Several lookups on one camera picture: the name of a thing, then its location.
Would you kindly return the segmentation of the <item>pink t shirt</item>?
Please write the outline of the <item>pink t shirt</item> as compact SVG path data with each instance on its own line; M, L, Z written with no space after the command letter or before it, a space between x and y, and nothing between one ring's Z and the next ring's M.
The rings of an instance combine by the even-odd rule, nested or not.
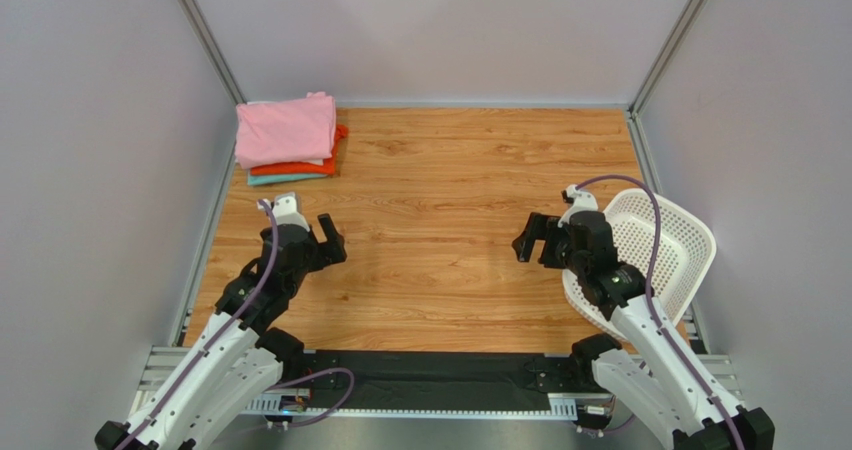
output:
M335 98L325 92L236 106L235 157L245 169L323 160L335 145Z

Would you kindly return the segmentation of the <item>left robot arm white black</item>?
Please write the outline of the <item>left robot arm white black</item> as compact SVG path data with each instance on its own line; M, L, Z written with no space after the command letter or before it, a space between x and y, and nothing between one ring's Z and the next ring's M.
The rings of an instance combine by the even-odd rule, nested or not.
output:
M101 427L97 448L206 449L265 391L316 379L303 343L273 323L308 274L347 259L332 217L318 223L323 241L299 213L272 219L261 254L225 286L193 347L133 415Z

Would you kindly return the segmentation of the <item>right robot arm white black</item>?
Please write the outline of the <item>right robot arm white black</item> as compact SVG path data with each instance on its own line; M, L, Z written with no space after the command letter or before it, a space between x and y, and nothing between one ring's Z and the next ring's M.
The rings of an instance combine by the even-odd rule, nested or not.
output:
M642 357L638 365L607 333L573 343L583 376L607 390L666 449L770 449L776 427L761 408L746 408L677 335L654 296L651 274L622 260L603 213L561 221L533 212L512 242L526 262L543 242L540 264L574 277L595 306Z

